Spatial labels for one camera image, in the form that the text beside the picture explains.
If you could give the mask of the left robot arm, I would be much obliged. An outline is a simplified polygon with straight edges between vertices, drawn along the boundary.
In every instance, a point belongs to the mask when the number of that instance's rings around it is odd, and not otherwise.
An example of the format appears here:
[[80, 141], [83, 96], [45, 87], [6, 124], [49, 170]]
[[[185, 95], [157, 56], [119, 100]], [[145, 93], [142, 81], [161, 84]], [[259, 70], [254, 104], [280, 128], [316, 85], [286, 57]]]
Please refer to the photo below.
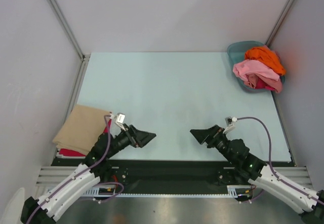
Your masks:
[[66, 179], [45, 195], [25, 200], [20, 217], [22, 223], [56, 223], [86, 191], [100, 183], [108, 184], [112, 178], [111, 157], [128, 146], [143, 148], [156, 137], [155, 133], [127, 124], [115, 137], [109, 130], [109, 127], [105, 128], [83, 161]]

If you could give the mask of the beige t shirt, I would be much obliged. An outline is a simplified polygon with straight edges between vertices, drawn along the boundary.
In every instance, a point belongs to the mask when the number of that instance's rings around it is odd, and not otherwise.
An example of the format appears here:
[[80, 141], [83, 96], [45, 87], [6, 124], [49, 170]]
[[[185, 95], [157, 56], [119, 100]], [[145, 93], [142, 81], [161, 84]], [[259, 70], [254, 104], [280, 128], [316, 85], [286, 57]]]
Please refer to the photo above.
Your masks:
[[53, 139], [58, 148], [66, 148], [87, 155], [103, 133], [105, 111], [77, 104]]

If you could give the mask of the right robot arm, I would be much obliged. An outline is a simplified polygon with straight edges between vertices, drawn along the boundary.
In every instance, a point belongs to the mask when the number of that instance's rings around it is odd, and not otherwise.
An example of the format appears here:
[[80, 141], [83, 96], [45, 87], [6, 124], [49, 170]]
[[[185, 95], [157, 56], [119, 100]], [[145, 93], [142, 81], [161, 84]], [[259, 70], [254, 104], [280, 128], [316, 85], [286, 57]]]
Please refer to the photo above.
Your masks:
[[200, 144], [216, 148], [234, 167], [234, 180], [250, 183], [277, 197], [294, 211], [304, 223], [323, 223], [323, 191], [308, 189], [284, 175], [250, 153], [242, 139], [229, 140], [225, 129], [215, 125], [208, 129], [191, 129]]

